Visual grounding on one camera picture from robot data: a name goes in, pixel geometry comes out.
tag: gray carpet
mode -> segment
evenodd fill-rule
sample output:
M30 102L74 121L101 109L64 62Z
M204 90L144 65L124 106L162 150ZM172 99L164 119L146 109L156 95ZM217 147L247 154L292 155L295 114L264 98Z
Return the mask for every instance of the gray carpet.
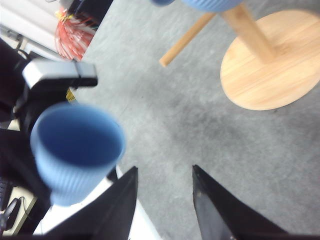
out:
M320 12L318 0L248 0L256 18L284 9ZM192 165L292 233L320 234L320 85L269 111L231 103L220 65L235 34L213 19L163 68L159 58L202 13L180 1L159 8L115 0L85 58L96 88L80 102L111 112L123 126L123 171L139 168L138 197L164 240L200 240Z

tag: blue cup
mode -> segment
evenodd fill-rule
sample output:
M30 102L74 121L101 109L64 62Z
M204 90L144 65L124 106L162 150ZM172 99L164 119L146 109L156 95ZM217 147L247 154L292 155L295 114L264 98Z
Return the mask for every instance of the blue cup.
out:
M151 0L151 2L153 2L154 4L158 5L158 6L165 6L165 5L169 5L173 2L174 0Z
M224 12L232 9L243 0L182 0L189 6L205 12Z
M37 119L30 137L40 177L52 204L81 202L125 152L121 127L107 113L81 104L58 103Z

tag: white surface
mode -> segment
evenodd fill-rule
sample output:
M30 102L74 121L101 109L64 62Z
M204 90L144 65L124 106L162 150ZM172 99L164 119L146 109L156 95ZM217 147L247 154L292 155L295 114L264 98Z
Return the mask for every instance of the white surface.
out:
M18 120L17 119L12 120L10 122L9 126L8 126L8 129L9 130L20 131Z
M40 45L34 44L31 41L27 41L25 44L25 47L23 49L27 54L29 54L31 51L39 54L40 56L53 60L53 61L59 61L64 62L65 60L59 56L57 53L53 51L49 51L47 48L41 47Z
M16 186L12 189L12 193L9 198L8 204L10 204L14 198L19 199L20 197L24 197L24 200L21 199L21 205L16 216L15 222L13 224L13 227L8 231L4 231L4 236L16 235L19 232L27 218L27 214L30 213L30 210L32 209L37 200L37 198L31 192L24 189L23 187Z
M59 1L1 0L1 24L56 52Z

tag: white wall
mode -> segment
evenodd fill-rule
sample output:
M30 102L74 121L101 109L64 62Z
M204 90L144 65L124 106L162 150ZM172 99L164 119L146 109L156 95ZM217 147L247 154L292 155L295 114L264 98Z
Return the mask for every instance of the white wall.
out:
M0 4L2 25L56 52L59 0L1 0Z

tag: cable bundle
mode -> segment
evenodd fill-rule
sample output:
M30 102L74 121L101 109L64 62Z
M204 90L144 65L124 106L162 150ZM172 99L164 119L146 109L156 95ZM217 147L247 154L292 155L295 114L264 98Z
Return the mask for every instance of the cable bundle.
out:
M63 58L80 61L95 35L88 24L91 18L76 19L73 15L68 15L66 9L60 9L55 14L59 19L55 31L57 52Z

